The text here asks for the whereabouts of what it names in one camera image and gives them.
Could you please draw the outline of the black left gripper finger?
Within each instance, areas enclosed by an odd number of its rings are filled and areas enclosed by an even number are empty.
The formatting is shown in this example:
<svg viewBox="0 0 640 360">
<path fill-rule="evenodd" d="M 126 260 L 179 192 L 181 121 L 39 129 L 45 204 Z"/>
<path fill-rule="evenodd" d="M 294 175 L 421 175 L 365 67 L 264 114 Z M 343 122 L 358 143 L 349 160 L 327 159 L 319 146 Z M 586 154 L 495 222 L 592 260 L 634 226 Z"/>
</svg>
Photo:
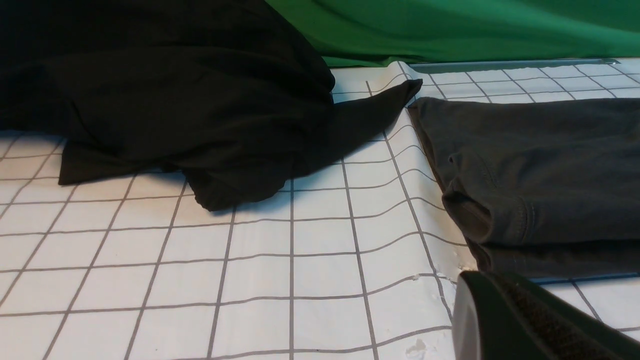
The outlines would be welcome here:
<svg viewBox="0 0 640 360">
<path fill-rule="evenodd" d="M 462 271 L 457 360 L 637 360 L 640 344 L 514 273 Z"/>
</svg>

